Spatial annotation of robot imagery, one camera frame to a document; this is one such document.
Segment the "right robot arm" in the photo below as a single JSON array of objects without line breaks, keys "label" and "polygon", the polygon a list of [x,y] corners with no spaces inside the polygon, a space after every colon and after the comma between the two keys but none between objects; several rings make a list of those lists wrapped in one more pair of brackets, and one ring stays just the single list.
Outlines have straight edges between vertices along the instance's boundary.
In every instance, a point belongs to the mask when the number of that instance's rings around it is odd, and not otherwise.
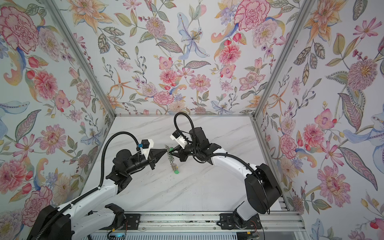
[{"label": "right robot arm", "polygon": [[210,143],[201,127],[194,128],[189,134],[190,140],[178,130],[170,135],[171,140],[178,144],[170,150],[172,156],[181,162],[192,156],[198,162],[220,167],[244,182],[247,199],[232,213],[234,224],[244,228],[252,217],[270,212],[273,204],[282,196],[282,190],[268,165],[251,165],[229,154],[220,145]]}]

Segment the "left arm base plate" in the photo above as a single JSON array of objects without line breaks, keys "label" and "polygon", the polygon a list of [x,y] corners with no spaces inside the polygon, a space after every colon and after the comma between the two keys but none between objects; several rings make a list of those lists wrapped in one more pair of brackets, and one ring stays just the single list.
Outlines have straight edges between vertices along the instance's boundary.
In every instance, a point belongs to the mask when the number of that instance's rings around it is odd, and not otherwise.
[{"label": "left arm base plate", "polygon": [[123,230],[138,230],[141,214],[124,214],[116,217],[113,223],[101,230],[123,229]]}]

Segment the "round metal key organizer disc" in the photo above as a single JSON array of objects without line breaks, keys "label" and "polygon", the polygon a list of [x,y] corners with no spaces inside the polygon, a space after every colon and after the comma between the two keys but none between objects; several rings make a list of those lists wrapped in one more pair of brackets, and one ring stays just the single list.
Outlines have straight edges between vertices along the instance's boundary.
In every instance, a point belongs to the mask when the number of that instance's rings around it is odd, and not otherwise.
[{"label": "round metal key organizer disc", "polygon": [[172,170],[173,170],[173,172],[174,172],[175,170],[178,170],[178,166],[177,166],[177,164],[175,163],[175,158],[174,158],[174,156],[173,156],[173,155],[171,154],[171,152],[170,152],[170,147],[169,147],[168,145],[165,145],[165,148],[166,148],[166,150],[167,150],[168,161],[169,161],[170,166],[171,166],[171,168],[172,168]]}]

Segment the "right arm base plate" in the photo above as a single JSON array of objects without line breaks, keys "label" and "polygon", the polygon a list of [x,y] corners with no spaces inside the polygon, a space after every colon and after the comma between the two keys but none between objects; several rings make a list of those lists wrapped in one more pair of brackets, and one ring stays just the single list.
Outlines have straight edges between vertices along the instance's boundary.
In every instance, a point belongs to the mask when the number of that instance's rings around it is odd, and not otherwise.
[{"label": "right arm base plate", "polygon": [[221,213],[219,221],[216,222],[222,230],[261,230],[262,224],[259,214],[252,216],[249,220],[243,220],[241,217],[231,214]]}]

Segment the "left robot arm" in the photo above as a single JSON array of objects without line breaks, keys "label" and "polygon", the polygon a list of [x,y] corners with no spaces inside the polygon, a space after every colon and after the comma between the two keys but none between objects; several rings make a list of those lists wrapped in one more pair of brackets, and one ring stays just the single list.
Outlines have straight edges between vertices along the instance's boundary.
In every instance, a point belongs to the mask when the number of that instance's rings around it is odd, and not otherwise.
[{"label": "left robot arm", "polygon": [[47,206],[39,213],[29,240],[80,240],[97,230],[127,225],[123,208],[108,203],[132,181],[132,175],[146,166],[154,169],[166,149],[144,149],[132,155],[121,150],[103,184],[59,207]]}]

